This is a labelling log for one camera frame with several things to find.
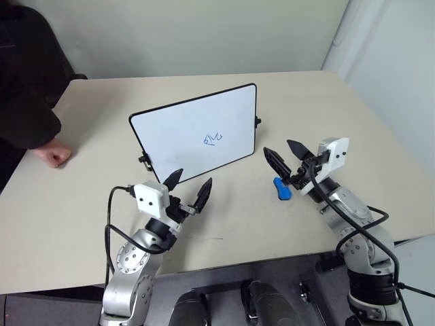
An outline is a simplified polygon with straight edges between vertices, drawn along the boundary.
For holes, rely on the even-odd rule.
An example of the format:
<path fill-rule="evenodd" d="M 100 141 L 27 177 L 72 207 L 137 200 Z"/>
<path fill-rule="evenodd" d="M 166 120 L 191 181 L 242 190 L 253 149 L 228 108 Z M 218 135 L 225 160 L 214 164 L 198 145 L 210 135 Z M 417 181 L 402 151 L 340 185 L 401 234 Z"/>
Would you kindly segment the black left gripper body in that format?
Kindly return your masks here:
<path fill-rule="evenodd" d="M 169 196 L 169 206 L 165 209 L 169 227 L 179 227 L 187 217 L 196 215 L 198 210 L 193 206 L 182 204 L 181 200 L 175 196 Z"/>

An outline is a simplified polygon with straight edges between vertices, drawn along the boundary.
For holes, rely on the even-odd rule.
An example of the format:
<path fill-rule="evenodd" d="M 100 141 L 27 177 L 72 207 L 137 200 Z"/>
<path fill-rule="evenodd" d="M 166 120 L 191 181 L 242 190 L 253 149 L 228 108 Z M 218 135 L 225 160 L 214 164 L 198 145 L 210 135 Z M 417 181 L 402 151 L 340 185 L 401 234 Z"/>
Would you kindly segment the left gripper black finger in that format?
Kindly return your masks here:
<path fill-rule="evenodd" d="M 201 211 L 204 209 L 211 193 L 213 179 L 210 177 L 208 180 L 202 185 L 200 188 L 197 199 L 194 203 L 194 209 L 196 213 L 201 213 Z"/>
<path fill-rule="evenodd" d="M 177 184 L 179 183 L 179 180 L 181 179 L 181 176 L 183 174 L 183 169 L 180 168 L 178 170 L 175 170 L 173 173 L 171 173 L 163 182 L 163 184 L 168 188 L 169 192 L 172 192 Z"/>

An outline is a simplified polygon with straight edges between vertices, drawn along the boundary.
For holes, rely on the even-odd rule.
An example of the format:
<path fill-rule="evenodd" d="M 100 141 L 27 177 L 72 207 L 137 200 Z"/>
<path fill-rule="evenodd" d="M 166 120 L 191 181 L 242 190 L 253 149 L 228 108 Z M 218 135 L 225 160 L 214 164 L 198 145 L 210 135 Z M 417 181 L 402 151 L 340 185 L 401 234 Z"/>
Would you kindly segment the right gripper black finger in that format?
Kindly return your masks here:
<path fill-rule="evenodd" d="M 287 143 L 292 153 L 299 160 L 307 160 L 310 158 L 310 151 L 302 143 L 293 140 L 287 140 Z"/>
<path fill-rule="evenodd" d="M 284 159 L 274 150 L 267 147 L 263 148 L 264 157 L 269 166 L 278 174 L 283 181 L 288 181 L 291 177 L 291 170 L 285 164 Z"/>

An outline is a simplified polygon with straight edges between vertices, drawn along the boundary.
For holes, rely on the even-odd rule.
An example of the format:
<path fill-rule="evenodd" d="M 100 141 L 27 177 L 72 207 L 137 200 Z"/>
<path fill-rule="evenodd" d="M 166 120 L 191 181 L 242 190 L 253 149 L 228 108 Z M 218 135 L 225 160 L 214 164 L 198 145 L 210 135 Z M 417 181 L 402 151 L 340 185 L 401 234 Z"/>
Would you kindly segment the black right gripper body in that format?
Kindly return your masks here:
<path fill-rule="evenodd" d="M 310 151 L 306 152 L 300 159 L 301 166 L 298 168 L 297 173 L 291 177 L 292 186 L 296 189 L 302 189 L 303 187 L 305 187 L 311 181 L 309 176 L 310 163 L 315 163 L 314 172 L 315 176 L 317 176 L 317 174 L 322 169 L 322 166 L 328 162 L 329 156 L 329 151 L 326 151 L 319 156 L 315 156 Z"/>

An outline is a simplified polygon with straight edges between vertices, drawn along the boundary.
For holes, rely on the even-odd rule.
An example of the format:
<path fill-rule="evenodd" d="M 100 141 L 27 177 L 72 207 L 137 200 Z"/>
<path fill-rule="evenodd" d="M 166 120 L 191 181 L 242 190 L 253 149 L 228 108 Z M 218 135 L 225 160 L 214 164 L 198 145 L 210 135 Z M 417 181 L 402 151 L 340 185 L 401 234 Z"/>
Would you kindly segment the bystander bare hand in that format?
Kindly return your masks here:
<path fill-rule="evenodd" d="M 53 139 L 32 152 L 50 168 L 60 167 L 71 156 L 71 149 L 58 139 Z"/>

